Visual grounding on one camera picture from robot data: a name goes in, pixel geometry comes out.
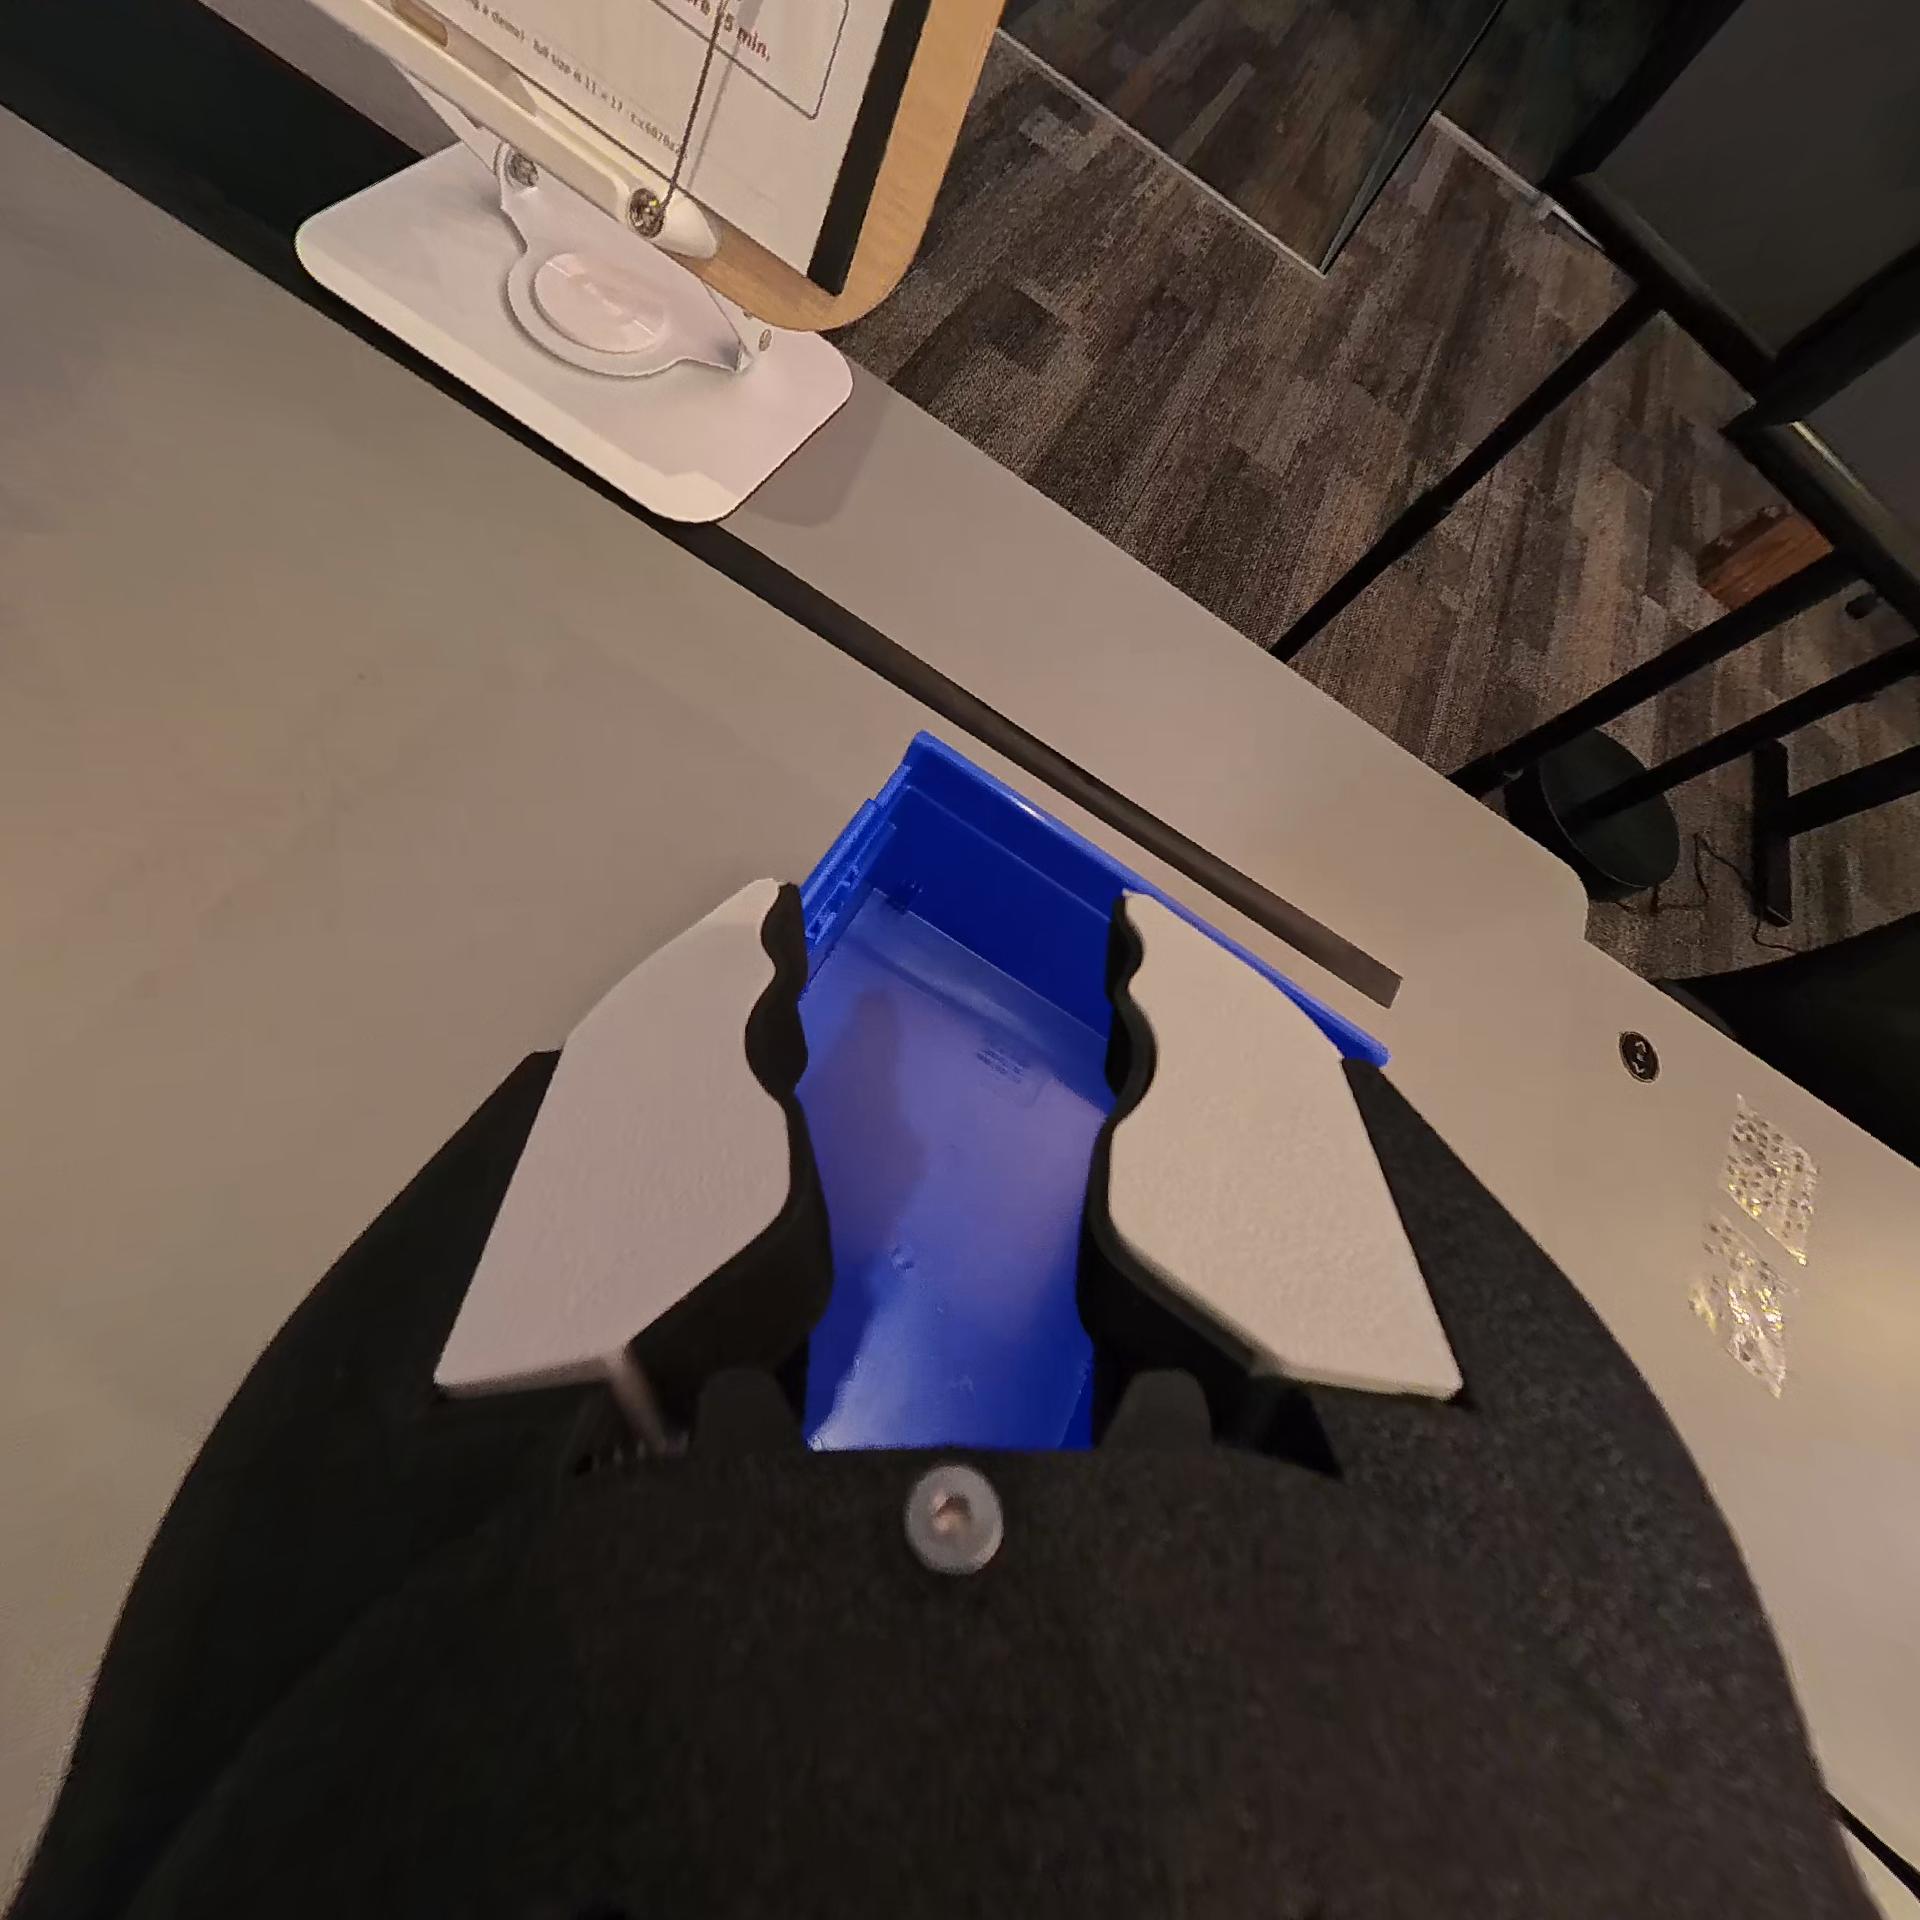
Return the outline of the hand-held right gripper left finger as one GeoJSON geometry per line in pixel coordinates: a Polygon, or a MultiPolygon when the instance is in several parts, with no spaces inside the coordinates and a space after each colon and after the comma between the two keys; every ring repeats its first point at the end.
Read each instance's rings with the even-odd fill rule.
{"type": "Polygon", "coordinates": [[[600,1384],[642,1451],[742,1371],[803,1429],[836,1249],[794,883],[757,877],[569,1033],[440,1351],[458,1400],[600,1384]]]}

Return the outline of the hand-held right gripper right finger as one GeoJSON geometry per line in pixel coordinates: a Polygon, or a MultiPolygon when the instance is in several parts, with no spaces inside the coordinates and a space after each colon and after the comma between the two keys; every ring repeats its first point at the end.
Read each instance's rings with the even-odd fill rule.
{"type": "Polygon", "coordinates": [[[1452,1403],[1465,1366],[1368,1133],[1368,1054],[1271,970],[1125,892],[1112,1113],[1081,1205],[1090,1442],[1138,1417],[1329,1464],[1310,1389],[1452,1403]]]}

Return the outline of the blue plastic bin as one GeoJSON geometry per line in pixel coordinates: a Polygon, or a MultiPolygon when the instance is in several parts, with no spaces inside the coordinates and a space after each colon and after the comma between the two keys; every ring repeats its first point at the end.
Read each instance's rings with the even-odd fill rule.
{"type": "Polygon", "coordinates": [[[1168,898],[1378,1067],[1386,1047],[1267,955],[932,733],[805,877],[803,1103],[836,1292],[805,1442],[1088,1450],[1078,1315],[1090,1145],[1112,1113],[1112,914],[1168,898]]]}

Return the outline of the black office chair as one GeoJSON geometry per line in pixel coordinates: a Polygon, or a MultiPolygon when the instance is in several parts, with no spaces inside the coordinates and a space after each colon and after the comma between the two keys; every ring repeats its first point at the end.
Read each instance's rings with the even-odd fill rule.
{"type": "Polygon", "coordinates": [[[1661,976],[1759,1060],[1920,1157],[1920,914],[1763,965],[1661,976]]]}

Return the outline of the white board stand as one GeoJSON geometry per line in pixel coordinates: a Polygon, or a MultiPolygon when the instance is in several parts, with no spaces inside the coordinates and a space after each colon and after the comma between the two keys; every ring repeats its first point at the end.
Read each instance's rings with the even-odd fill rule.
{"type": "Polygon", "coordinates": [[[820,335],[742,312],[493,133],[307,219],[298,250],[657,517],[736,512],[853,400],[820,335]]]}

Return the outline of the wooden instruction board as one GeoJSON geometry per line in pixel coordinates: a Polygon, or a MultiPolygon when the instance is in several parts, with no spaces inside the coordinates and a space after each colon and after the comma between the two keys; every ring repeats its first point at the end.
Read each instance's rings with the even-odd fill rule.
{"type": "Polygon", "coordinates": [[[557,178],[772,329],[916,263],[999,0],[321,0],[448,122],[557,178]]]}

